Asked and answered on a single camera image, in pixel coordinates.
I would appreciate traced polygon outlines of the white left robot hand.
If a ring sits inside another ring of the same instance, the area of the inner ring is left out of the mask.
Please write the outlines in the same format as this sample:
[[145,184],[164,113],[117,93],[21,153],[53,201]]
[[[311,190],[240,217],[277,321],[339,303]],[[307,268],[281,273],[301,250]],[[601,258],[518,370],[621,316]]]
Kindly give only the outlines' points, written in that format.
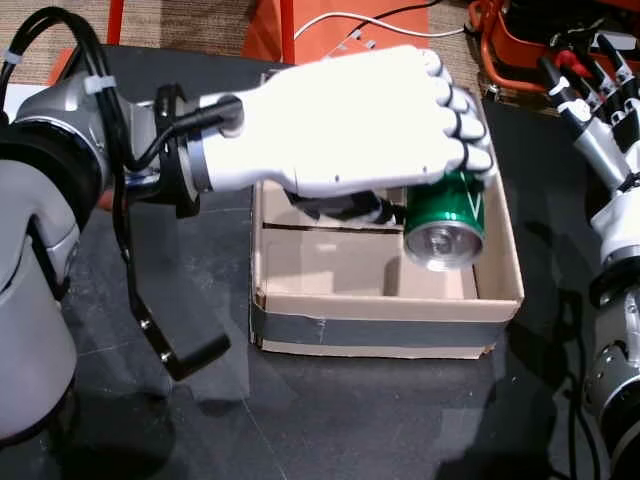
[[324,59],[241,90],[235,127],[188,144],[197,192],[269,180],[303,198],[434,184],[497,173],[474,98],[431,49],[411,45]]

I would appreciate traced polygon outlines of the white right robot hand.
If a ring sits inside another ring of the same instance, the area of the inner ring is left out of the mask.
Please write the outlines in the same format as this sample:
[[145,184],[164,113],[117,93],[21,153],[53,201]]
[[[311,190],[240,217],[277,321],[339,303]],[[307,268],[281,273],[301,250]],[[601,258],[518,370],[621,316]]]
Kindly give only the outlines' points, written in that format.
[[547,56],[538,59],[538,67],[575,148],[607,192],[590,224],[601,240],[601,263],[610,266],[639,255],[639,78],[605,35],[595,40],[612,74],[588,54],[577,57],[596,88]]

